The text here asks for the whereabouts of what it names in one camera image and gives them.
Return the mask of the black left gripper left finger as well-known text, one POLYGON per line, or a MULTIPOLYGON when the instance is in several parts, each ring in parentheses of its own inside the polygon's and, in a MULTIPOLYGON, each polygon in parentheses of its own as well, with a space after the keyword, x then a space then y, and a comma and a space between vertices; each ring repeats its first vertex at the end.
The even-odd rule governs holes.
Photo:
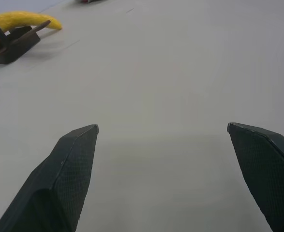
POLYGON ((99 127, 62 136, 0 218, 0 232, 74 232, 89 189, 99 127))

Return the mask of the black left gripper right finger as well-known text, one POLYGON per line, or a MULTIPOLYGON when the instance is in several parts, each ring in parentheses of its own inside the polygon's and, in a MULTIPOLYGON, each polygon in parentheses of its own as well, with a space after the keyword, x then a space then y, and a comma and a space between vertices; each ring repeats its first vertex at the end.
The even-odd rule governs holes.
POLYGON ((284 136, 250 125, 227 126, 244 181, 274 232, 284 232, 284 136))

